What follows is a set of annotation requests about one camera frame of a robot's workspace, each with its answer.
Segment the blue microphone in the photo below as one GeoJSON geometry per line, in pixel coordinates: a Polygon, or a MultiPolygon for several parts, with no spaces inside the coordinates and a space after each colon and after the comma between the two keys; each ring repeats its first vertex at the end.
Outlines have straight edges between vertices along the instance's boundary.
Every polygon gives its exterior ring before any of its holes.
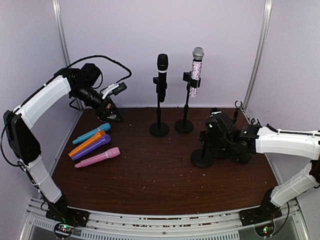
{"type": "Polygon", "coordinates": [[[109,131],[111,129],[111,125],[109,123],[104,123],[102,125],[100,125],[99,127],[77,137],[75,140],[72,141],[73,145],[76,144],[80,144],[86,140],[88,140],[89,138],[91,138],[92,136],[94,136],[98,131],[109,131]]]}

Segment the pink mic stand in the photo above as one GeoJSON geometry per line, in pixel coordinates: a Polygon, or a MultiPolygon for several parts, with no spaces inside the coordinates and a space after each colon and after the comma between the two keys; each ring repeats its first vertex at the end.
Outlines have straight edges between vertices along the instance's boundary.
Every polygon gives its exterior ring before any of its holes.
{"type": "Polygon", "coordinates": [[[208,150],[208,147],[204,145],[202,148],[198,148],[191,153],[190,160],[194,166],[204,169],[213,164],[214,157],[208,150]]]}

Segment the orange microphone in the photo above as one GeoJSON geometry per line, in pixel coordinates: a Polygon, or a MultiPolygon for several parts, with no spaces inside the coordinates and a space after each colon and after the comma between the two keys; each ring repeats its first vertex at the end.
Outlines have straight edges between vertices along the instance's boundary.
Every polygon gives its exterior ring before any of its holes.
{"type": "Polygon", "coordinates": [[[74,148],[68,156],[72,158],[75,154],[79,153],[80,151],[84,150],[85,148],[89,147],[91,144],[98,141],[100,138],[106,135],[106,132],[104,130],[99,130],[96,132],[93,136],[91,136],[89,139],[87,139],[85,142],[81,143],[79,146],[74,148]]]}

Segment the purple microphone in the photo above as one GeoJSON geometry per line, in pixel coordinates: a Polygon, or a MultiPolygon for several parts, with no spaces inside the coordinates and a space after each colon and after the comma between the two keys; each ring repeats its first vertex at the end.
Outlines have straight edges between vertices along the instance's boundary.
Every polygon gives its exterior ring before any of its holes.
{"type": "Polygon", "coordinates": [[[85,147],[80,152],[76,153],[71,159],[72,161],[79,160],[80,158],[84,157],[85,155],[89,154],[93,150],[108,144],[111,141],[111,137],[109,134],[102,136],[99,140],[95,141],[94,143],[90,144],[88,147],[85,147]]]}

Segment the glitter mic stand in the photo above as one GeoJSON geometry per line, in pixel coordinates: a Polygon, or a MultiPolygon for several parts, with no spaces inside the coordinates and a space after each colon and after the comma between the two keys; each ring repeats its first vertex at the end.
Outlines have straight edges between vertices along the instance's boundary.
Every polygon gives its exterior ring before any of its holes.
{"type": "Polygon", "coordinates": [[[188,120],[188,112],[189,112],[189,100],[190,98],[195,98],[198,94],[198,88],[201,84],[201,77],[194,78],[192,72],[184,72],[182,80],[187,82],[186,85],[186,100],[183,107],[183,118],[179,119],[174,124],[174,129],[181,133],[187,134],[193,131],[194,125],[188,120]]]}

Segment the pink microphone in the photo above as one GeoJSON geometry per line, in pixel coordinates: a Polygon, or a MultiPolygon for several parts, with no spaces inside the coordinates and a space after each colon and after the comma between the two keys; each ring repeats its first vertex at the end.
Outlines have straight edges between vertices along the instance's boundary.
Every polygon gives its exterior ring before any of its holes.
{"type": "Polygon", "coordinates": [[[113,147],[101,154],[97,154],[95,156],[92,156],[90,158],[80,161],[79,163],[75,164],[75,168],[77,169],[84,168],[84,167],[99,163],[101,161],[104,161],[106,159],[115,158],[120,154],[121,154],[120,149],[118,147],[113,147]]]}

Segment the mic stand front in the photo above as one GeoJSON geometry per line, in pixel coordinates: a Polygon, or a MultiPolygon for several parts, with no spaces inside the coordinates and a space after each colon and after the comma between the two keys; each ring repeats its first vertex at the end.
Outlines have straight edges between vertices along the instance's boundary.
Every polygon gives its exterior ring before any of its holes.
{"type": "Polygon", "coordinates": [[[241,129],[239,136],[240,140],[245,145],[244,150],[238,156],[238,160],[241,164],[248,163],[251,160],[252,155],[256,153],[256,139],[259,138],[258,131],[261,127],[259,120],[256,122],[255,118],[252,118],[250,124],[241,129]]]}

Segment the black microphone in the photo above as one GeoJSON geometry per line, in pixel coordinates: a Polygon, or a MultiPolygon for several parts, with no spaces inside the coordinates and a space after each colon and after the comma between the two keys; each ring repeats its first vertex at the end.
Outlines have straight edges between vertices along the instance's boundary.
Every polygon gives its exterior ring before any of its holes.
{"type": "Polygon", "coordinates": [[[169,58],[165,53],[161,53],[157,57],[157,69],[158,69],[158,82],[157,93],[160,103],[165,101],[167,90],[167,71],[169,67],[169,58]]]}

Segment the glitter silver microphone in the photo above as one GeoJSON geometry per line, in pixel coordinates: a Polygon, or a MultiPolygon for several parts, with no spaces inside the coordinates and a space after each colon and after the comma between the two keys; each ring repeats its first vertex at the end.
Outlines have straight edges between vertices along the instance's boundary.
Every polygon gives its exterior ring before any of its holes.
{"type": "Polygon", "coordinates": [[[191,98],[196,98],[201,84],[201,71],[205,52],[202,47],[195,47],[192,51],[191,80],[189,82],[191,98]]]}

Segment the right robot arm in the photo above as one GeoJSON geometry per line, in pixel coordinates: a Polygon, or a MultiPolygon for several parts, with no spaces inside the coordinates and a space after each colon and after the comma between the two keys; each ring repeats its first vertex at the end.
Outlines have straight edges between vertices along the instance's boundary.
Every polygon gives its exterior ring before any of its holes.
{"type": "Polygon", "coordinates": [[[280,208],[310,188],[320,186],[320,132],[276,129],[252,119],[249,125],[236,127],[221,111],[212,112],[199,134],[203,149],[216,158],[248,163],[254,154],[282,154],[309,159],[307,165],[285,183],[269,189],[259,207],[243,211],[245,220],[270,220],[280,208]]]}

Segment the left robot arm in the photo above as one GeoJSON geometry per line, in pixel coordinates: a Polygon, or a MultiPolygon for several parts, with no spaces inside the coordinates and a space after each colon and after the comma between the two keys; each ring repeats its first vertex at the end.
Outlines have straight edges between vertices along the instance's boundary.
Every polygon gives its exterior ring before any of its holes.
{"type": "Polygon", "coordinates": [[[39,88],[25,102],[3,115],[3,133],[18,158],[16,164],[28,175],[48,205],[45,216],[57,222],[73,226],[86,226],[88,212],[72,210],[61,190],[56,186],[43,160],[41,146],[32,133],[37,120],[64,96],[78,98],[84,105],[96,111],[97,118],[105,122],[123,122],[123,117],[111,99],[127,89],[121,79],[108,86],[102,93],[93,86],[102,76],[93,63],[86,63],[81,69],[66,67],[59,70],[52,79],[39,88]]]}

